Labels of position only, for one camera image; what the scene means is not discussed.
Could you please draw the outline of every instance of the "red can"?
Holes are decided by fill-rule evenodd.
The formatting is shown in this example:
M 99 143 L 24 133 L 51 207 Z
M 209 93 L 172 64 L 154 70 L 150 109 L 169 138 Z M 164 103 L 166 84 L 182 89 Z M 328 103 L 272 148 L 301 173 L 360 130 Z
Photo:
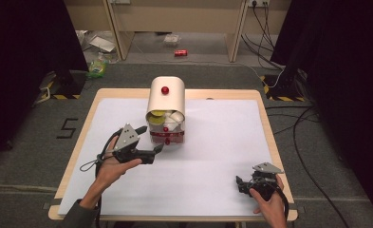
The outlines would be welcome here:
M 187 49 L 175 50 L 175 56 L 187 56 Z

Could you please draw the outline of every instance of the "white paper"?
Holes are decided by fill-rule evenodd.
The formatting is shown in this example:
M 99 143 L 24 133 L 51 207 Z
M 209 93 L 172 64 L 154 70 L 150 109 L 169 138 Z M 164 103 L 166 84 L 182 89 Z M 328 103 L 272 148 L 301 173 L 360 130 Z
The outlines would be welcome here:
M 107 41 L 99 36 L 96 36 L 94 39 L 92 39 L 89 44 L 109 52 L 111 52 L 115 48 L 114 43 Z
M 68 183 L 59 215 L 84 196 L 95 168 L 80 166 L 95 160 L 110 135 L 144 120 L 147 99 L 103 99 L 96 110 L 84 146 Z M 249 181 L 252 167 L 272 162 L 253 100 L 186 100 L 185 144 L 164 146 L 153 164 L 129 170 L 103 193 L 102 215 L 120 216 L 253 216 L 257 206 L 239 193 L 235 176 Z M 152 149 L 148 130 L 137 149 Z

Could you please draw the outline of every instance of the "gray floor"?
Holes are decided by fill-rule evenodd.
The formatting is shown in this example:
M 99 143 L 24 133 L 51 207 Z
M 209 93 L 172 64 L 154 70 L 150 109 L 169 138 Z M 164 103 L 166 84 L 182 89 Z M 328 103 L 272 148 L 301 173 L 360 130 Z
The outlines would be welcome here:
M 174 49 L 163 45 L 163 36 L 152 32 L 137 33 L 128 59 L 110 65 L 103 78 L 87 81 L 79 100 L 48 100 L 28 113 L 12 139 L 13 148 L 0 151 L 0 228 L 56 225 L 47 217 L 48 203 L 65 172 L 93 97 L 101 87 L 149 87 L 156 76 L 176 75 L 182 78 L 187 88 L 257 89 L 263 95 L 265 107 L 311 105 L 308 100 L 303 103 L 267 100 L 258 76 L 279 71 L 262 68 L 257 56 L 243 43 L 236 63 L 230 64 L 223 35 L 177 34 L 181 37 L 177 48 L 189 51 L 186 58 L 174 57 Z M 260 37 L 250 37 L 259 42 Z M 85 52 L 88 62 L 98 56 L 95 51 L 90 48 Z M 299 107 L 268 109 L 271 128 L 299 211 L 299 218 L 289 227 L 344 227 L 337 212 L 309 178 L 295 150 L 293 129 L 289 127 L 304 110 Z M 309 111 L 306 116 L 308 119 L 295 129 L 295 139 L 299 155 L 311 176 L 330 197 L 349 227 L 373 227 L 372 204 L 352 171 L 339 160 L 331 138 L 319 123 L 316 110 Z M 57 139 L 69 135 L 61 130 L 67 118 L 77 119 L 66 126 L 76 129 L 73 137 Z M 248 223 L 247 227 L 268 226 Z

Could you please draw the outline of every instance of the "black curtain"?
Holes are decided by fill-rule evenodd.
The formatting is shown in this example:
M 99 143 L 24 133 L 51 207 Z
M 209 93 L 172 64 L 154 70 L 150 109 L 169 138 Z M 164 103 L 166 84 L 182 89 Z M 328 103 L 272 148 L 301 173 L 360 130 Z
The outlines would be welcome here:
M 50 71 L 87 70 L 63 0 L 0 1 L 0 147 Z
M 305 34 L 319 2 L 324 23 Z M 308 74 L 330 137 L 373 203 L 373 1 L 328 2 L 292 0 L 272 60 L 288 64 L 299 53 L 294 64 Z

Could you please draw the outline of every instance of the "power outlet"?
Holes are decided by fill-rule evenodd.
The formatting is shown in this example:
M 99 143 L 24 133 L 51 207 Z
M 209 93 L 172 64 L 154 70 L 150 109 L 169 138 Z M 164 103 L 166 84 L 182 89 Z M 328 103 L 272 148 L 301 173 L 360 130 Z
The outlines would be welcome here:
M 257 8 L 264 8 L 268 7 L 270 4 L 270 0 L 249 0 L 249 7 L 253 7 L 253 1 L 256 2 L 256 7 Z

